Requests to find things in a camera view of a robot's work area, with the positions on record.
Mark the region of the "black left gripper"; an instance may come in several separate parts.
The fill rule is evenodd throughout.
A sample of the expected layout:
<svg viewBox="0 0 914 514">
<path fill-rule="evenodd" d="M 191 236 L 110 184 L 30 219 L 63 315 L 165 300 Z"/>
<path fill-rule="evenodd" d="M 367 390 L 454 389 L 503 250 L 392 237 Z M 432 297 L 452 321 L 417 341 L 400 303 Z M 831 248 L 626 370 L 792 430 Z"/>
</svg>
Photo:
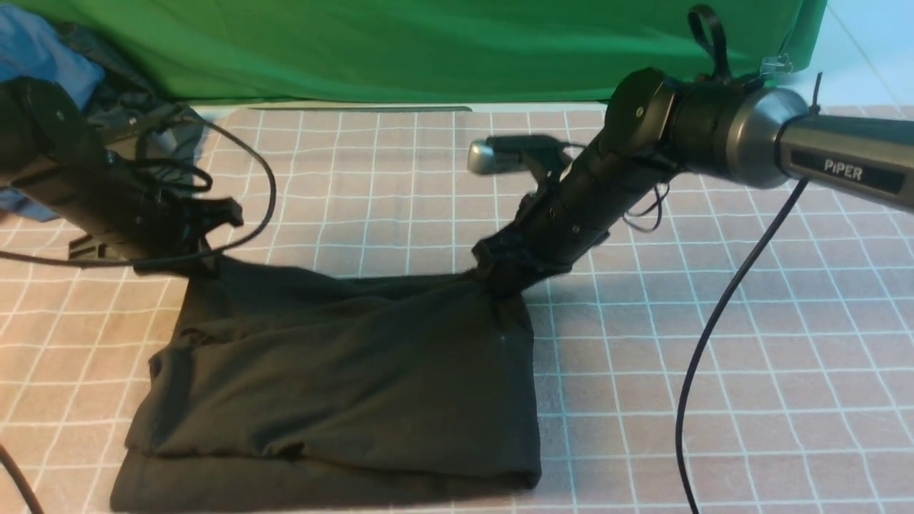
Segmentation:
<svg viewBox="0 0 914 514">
<path fill-rule="evenodd" d="M 232 198 L 183 196 L 98 201 L 69 221 L 85 232 L 69 243 L 72 263 L 127 264 L 140 276 L 209 278 L 220 270 L 219 257 L 206 255 L 209 232 L 224 224 L 243 225 L 241 205 Z"/>
</svg>

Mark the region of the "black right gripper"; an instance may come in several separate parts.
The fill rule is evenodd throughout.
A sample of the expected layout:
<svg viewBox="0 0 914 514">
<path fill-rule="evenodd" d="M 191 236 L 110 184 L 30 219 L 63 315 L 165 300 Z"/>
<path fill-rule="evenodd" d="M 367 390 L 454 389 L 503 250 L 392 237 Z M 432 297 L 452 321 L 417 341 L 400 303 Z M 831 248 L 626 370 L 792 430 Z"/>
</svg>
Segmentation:
<svg viewBox="0 0 914 514">
<path fill-rule="evenodd" d="M 471 254 L 489 292 L 510 297 L 571 270 L 580 257 L 580 238 L 561 230 L 505 228 L 477 241 Z"/>
</svg>

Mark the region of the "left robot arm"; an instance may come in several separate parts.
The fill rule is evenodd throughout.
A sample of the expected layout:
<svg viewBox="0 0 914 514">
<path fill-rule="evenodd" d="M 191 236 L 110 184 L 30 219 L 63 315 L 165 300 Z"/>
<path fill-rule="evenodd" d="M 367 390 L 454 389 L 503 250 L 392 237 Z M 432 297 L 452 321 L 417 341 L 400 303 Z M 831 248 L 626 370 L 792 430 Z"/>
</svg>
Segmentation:
<svg viewBox="0 0 914 514">
<path fill-rule="evenodd" d="M 66 267 L 130 267 L 141 276 L 212 276 L 220 251 L 208 234 L 243 225 L 232 198 L 197 198 L 212 178 L 192 163 L 108 150 L 60 85 L 2 84 L 2 186 L 84 231 Z"/>
</svg>

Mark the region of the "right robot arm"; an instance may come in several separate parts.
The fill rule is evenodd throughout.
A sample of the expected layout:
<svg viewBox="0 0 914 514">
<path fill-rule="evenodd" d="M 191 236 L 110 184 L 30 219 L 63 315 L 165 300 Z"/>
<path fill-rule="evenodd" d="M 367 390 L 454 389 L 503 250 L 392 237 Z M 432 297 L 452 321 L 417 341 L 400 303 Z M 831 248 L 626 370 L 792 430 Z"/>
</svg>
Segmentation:
<svg viewBox="0 0 914 514">
<path fill-rule="evenodd" d="M 760 79 L 684 84 L 657 69 L 631 73 L 613 92 L 603 129 L 567 154 L 548 134 L 477 140 L 468 169 L 532 173 L 503 230 L 473 248 L 477 276 L 511 296 L 571 270 L 644 196 L 680 173 L 771 189 L 809 180 L 899 211 L 913 205 L 911 121 L 822 115 L 793 90 Z"/>
</svg>

